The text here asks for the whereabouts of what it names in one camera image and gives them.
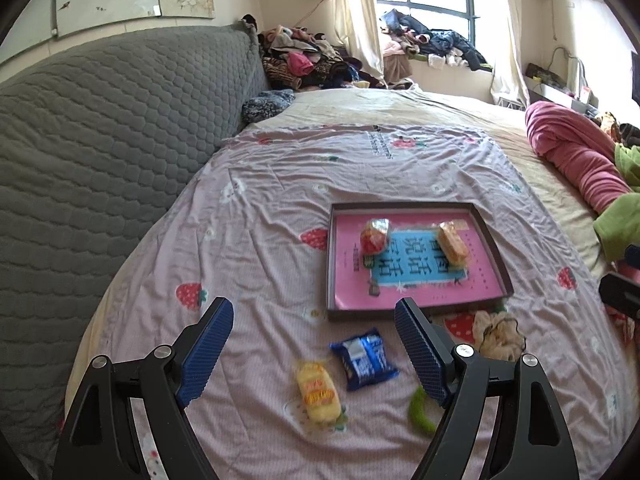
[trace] yellow snack package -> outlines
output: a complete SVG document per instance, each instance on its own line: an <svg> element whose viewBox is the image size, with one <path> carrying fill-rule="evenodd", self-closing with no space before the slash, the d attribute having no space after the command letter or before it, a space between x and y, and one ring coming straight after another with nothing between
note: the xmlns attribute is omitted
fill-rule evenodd
<svg viewBox="0 0 640 480"><path fill-rule="evenodd" d="M333 424L342 413L334 382L315 361L302 361L296 369L296 379L309 418L318 424Z"/></svg>
<svg viewBox="0 0 640 480"><path fill-rule="evenodd" d="M438 244L447 257L449 265L462 269L466 267L469 249L460 238L453 222L443 222L438 229Z"/></svg>

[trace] bed sheet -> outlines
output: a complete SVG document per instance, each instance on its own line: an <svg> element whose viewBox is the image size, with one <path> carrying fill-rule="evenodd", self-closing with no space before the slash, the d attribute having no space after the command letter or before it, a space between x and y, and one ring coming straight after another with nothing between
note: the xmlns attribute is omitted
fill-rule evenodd
<svg viewBox="0 0 640 480"><path fill-rule="evenodd" d="M531 151L524 133L524 114L493 107L482 102L439 94L411 91L373 91L337 89L299 94L283 114L255 124L246 130L277 130L312 124L455 124L482 128L501 146L527 183L540 197L552 217L564 229L578 249L588 269L596 277L607 269L591 223L593 214L580 196L548 164ZM153 238L154 229L145 238ZM86 330L76 357L66 396L68 409L79 381L92 356L96 355L104 320L110 313L114 292L126 279L138 249L127 259L102 299ZM633 352L628 353L628 370L635 369ZM636 420L638 405L636 378L630 376L625 385L628 418Z"/></svg>

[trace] packaged snack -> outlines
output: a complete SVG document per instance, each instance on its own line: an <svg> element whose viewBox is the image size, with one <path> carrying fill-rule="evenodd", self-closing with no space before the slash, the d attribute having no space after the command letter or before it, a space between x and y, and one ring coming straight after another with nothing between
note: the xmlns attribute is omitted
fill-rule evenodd
<svg viewBox="0 0 640 480"><path fill-rule="evenodd" d="M331 343L330 347L344 365L350 392L368 384L387 381L399 373L386 362L385 346L375 328L346 341Z"/></svg>
<svg viewBox="0 0 640 480"><path fill-rule="evenodd" d="M438 229L438 243L449 265L463 269L469 257L469 249L456 231L453 222L443 222Z"/></svg>
<svg viewBox="0 0 640 480"><path fill-rule="evenodd" d="M386 249L389 242L389 225L387 218L369 220L360 233L360 245L362 254L373 256Z"/></svg>
<svg viewBox="0 0 640 480"><path fill-rule="evenodd" d="M315 361L302 361L296 369L296 379L309 418L318 424L333 424L342 413L334 382Z"/></svg>

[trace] red snack package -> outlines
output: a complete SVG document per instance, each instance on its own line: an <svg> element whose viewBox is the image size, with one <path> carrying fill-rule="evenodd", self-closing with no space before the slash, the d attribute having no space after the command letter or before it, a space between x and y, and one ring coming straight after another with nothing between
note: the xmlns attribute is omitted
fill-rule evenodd
<svg viewBox="0 0 640 480"><path fill-rule="evenodd" d="M389 227L387 218L369 220L360 233L362 254L373 256L384 251L389 242Z"/></svg>

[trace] screw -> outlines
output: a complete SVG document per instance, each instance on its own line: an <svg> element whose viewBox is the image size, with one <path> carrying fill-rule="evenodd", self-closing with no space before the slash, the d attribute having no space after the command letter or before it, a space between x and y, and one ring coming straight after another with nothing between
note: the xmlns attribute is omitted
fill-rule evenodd
<svg viewBox="0 0 640 480"><path fill-rule="evenodd" d="M102 368L105 364L107 364L107 358L104 355L98 355L91 362L91 366L94 368Z"/></svg>
<svg viewBox="0 0 640 480"><path fill-rule="evenodd" d="M471 357L474 354L474 349L469 345L456 346L456 353L460 357Z"/></svg>
<svg viewBox="0 0 640 480"><path fill-rule="evenodd" d="M538 358L535 355L524 354L522 356L522 362L527 366L531 366L532 368L534 366L538 366Z"/></svg>
<svg viewBox="0 0 640 480"><path fill-rule="evenodd" d="M171 355L171 347L167 345L159 346L154 350L154 355L158 359L164 359L165 357L169 357L169 355Z"/></svg>

